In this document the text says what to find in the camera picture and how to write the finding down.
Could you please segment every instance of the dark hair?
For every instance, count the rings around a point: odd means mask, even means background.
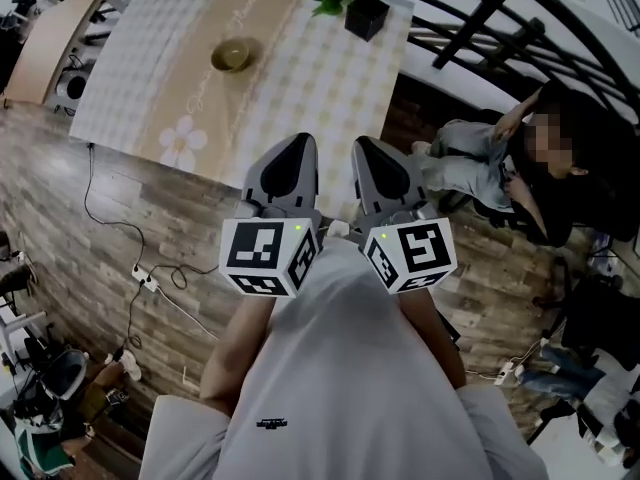
[[[560,133],[563,137],[571,137],[574,164],[589,171],[609,170],[609,164],[615,168],[619,158],[607,159],[603,155],[611,152],[619,156],[624,148],[616,145],[635,139],[630,123],[604,108],[588,94],[558,83],[545,84],[535,112],[561,116]]]

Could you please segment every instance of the power strip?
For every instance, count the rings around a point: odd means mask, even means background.
[[[149,272],[143,269],[140,265],[133,266],[133,269],[131,269],[131,275],[139,283],[142,282],[143,286],[150,292],[155,292],[158,289],[158,281],[155,277],[150,276]]]
[[[507,375],[509,375],[509,373],[511,373],[512,370],[513,370],[513,363],[511,361],[507,361],[506,363],[504,363],[504,366],[500,369],[500,373],[498,373],[498,376],[496,377],[496,380],[493,381],[493,383],[496,386],[501,386],[504,380],[507,378]]]

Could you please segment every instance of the person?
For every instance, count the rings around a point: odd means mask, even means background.
[[[572,228],[571,180],[592,169],[607,120],[590,96],[548,82],[495,126],[450,121],[430,151],[427,143],[414,143],[413,156],[430,190],[456,190],[492,210],[516,210],[537,240],[559,247]]]
[[[389,295],[355,244],[323,245],[296,298],[243,300],[200,403],[157,399],[140,479],[548,478],[428,289]]]
[[[634,399],[640,401],[640,393],[631,394],[616,375],[607,375],[596,367],[583,368],[562,349],[544,343],[540,355],[560,370],[551,373],[521,365],[515,371],[519,383],[527,389],[553,394],[570,403],[582,402],[602,425],[598,434],[590,432],[587,440],[603,462],[616,465],[635,456],[635,450],[640,449],[640,440],[635,433],[621,433],[620,429],[627,428],[630,420],[633,422],[631,428],[640,422],[640,411],[632,413],[632,417],[622,416],[628,404],[636,403]],[[620,439],[621,435],[630,437]]]

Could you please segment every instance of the checkered tablecloth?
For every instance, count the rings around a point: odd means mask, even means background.
[[[71,135],[138,154],[154,98],[208,1],[132,0],[93,69]],[[298,1],[255,88],[235,154],[217,181],[242,187],[248,168],[267,149],[308,132],[319,151],[316,207],[328,217],[352,216],[351,147],[360,135],[380,136],[413,15],[411,3],[390,3],[384,28],[367,43],[344,29],[344,17],[312,17],[317,3]]]

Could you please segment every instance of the electrical cord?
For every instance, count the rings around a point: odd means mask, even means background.
[[[77,55],[70,53],[69,60],[71,61],[71,69],[82,69],[84,68],[84,62],[82,62]]]
[[[135,224],[131,224],[129,222],[124,222],[120,220],[117,220],[117,221],[100,220],[97,217],[94,217],[89,211],[89,208],[87,206],[87,198],[89,197],[89,191],[91,190],[91,183],[93,182],[93,165],[95,163],[95,153],[94,153],[93,143],[89,143],[87,147],[89,148],[89,184],[87,185],[87,191],[84,194],[84,209],[87,212],[87,215],[91,218],[91,220],[97,222],[98,224],[101,224],[103,226],[128,226],[130,228],[135,229],[138,232],[138,234],[140,235],[140,254],[138,255],[138,259],[136,260],[136,263],[134,265],[135,267],[137,267],[140,264],[140,261],[142,260],[142,255],[144,254],[144,249],[146,247],[146,243],[144,240],[144,233],[142,233],[142,230]]]
[[[140,336],[138,336],[137,334],[131,334],[131,321],[133,319],[133,303],[139,297],[140,293],[142,293],[143,286],[144,281],[140,281],[140,284],[138,285],[138,291],[133,296],[133,299],[131,299],[131,302],[129,302],[129,321],[127,322],[127,335],[124,338],[124,341],[122,342],[122,346],[120,348],[124,348],[127,342],[129,342],[131,346],[135,348],[142,348],[142,340],[140,339]]]
[[[202,325],[200,323],[200,321],[194,317],[193,315],[190,315],[189,313],[187,313],[187,311],[185,311],[183,308],[181,308],[178,304],[176,304],[175,302],[173,302],[166,293],[164,293],[164,290],[160,287],[158,287],[158,291],[160,292],[160,295],[162,295],[165,299],[167,299],[167,301],[176,309],[178,309],[180,312],[182,312],[182,314],[184,314],[186,317],[188,317],[191,321],[193,321],[195,324],[198,325],[198,327],[200,327],[200,329],[202,329],[204,332],[206,332],[209,336],[211,336],[212,338],[215,338],[216,340],[218,339],[218,337],[213,334],[209,329],[207,329],[204,325]]]
[[[135,229],[138,232],[138,234],[140,235],[140,254],[138,255],[138,259],[136,260],[136,262],[134,264],[134,269],[137,269],[138,266],[140,265],[140,262],[142,261],[142,256],[143,256],[145,248],[146,248],[146,241],[145,241],[144,233],[142,232],[142,230],[138,226],[136,226],[135,224],[131,224],[129,222],[124,222],[124,221],[103,221],[103,220],[98,219],[97,217],[95,217],[89,211],[89,208],[87,206],[87,198],[89,196],[89,191],[91,190],[91,183],[93,182],[94,164],[95,164],[95,152],[94,152],[94,144],[93,143],[88,144],[87,147],[89,148],[89,184],[87,185],[87,191],[84,194],[84,209],[87,212],[87,215],[89,215],[89,217],[93,221],[97,222],[98,224],[101,224],[103,226],[118,226],[118,225],[119,226],[128,226],[128,227],[131,227],[131,228]],[[215,272],[218,269],[218,265],[216,265],[215,267],[210,268],[209,270],[201,270],[201,269],[199,269],[197,267],[194,267],[193,265],[189,265],[189,264],[186,264],[186,263],[181,263],[179,265],[158,264],[158,265],[155,265],[149,271],[148,280],[149,281],[151,280],[151,275],[153,274],[153,272],[155,272],[156,269],[161,269],[161,268],[172,269],[171,282],[179,290],[186,290],[189,282],[187,281],[187,276],[185,275],[185,272],[184,272],[185,270],[190,270],[191,272],[194,272],[194,273],[196,273],[198,275],[207,275],[207,274],[211,274],[212,272]],[[138,290],[136,291],[136,294],[133,296],[133,298],[129,302],[129,310],[128,310],[129,318],[128,318],[128,322],[127,322],[127,334],[126,334],[125,339],[122,342],[122,346],[120,348],[123,348],[127,344],[127,342],[129,344],[131,344],[135,348],[138,348],[138,349],[142,348],[142,339],[140,338],[140,336],[138,336],[137,334],[131,334],[131,324],[132,324],[132,319],[133,319],[133,303],[136,301],[136,299],[142,293],[142,287],[144,286],[145,282],[146,281],[144,279],[142,281],[140,281],[140,284],[138,286]],[[218,339],[218,337],[215,334],[213,334],[209,330],[207,330],[196,318],[191,316],[184,309],[182,309],[178,304],[176,304],[169,297],[167,297],[167,295],[164,293],[164,291],[162,290],[162,288],[160,286],[158,286],[158,291],[160,292],[160,294],[165,299],[167,299],[167,301],[169,301],[179,311],[181,311],[186,316],[188,316],[200,328],[202,328],[202,330],[204,330],[210,336]]]
[[[560,327],[558,327],[556,329],[556,331],[551,335],[551,338],[553,338],[556,334],[558,334],[562,329],[564,329],[565,323],[563,322],[562,325]],[[520,365],[522,365],[531,354],[533,354],[533,352],[536,350],[537,346],[540,345],[540,341],[541,340],[537,340],[535,342],[533,342],[533,344],[529,347],[529,349],[525,352],[525,354],[523,356],[514,356],[511,359],[509,359],[510,362],[513,361],[517,361],[520,360],[520,362],[518,364],[516,364],[515,366],[513,366],[511,369],[509,369],[506,373],[509,374],[511,372],[514,372]],[[477,375],[478,377],[481,377],[483,379],[487,379],[487,380],[496,380],[498,378],[497,375],[493,375],[491,373],[480,373],[480,372],[476,372],[473,370],[465,370],[465,373],[469,373],[471,375]]]
[[[218,265],[216,265],[213,268],[210,268],[209,270],[200,270],[199,268],[196,268],[192,265],[187,265],[186,263],[181,263],[180,265],[158,264],[149,271],[149,277],[151,277],[155,272],[155,270],[158,268],[173,269],[171,272],[171,282],[178,290],[186,290],[189,283],[187,282],[187,276],[185,276],[184,272],[182,271],[183,268],[187,270],[191,270],[192,272],[195,272],[196,274],[199,274],[201,276],[206,276],[207,274],[211,274],[212,272],[215,272],[218,269]],[[176,278],[174,277],[176,274],[180,274],[180,277],[182,277],[182,284],[176,281]]]

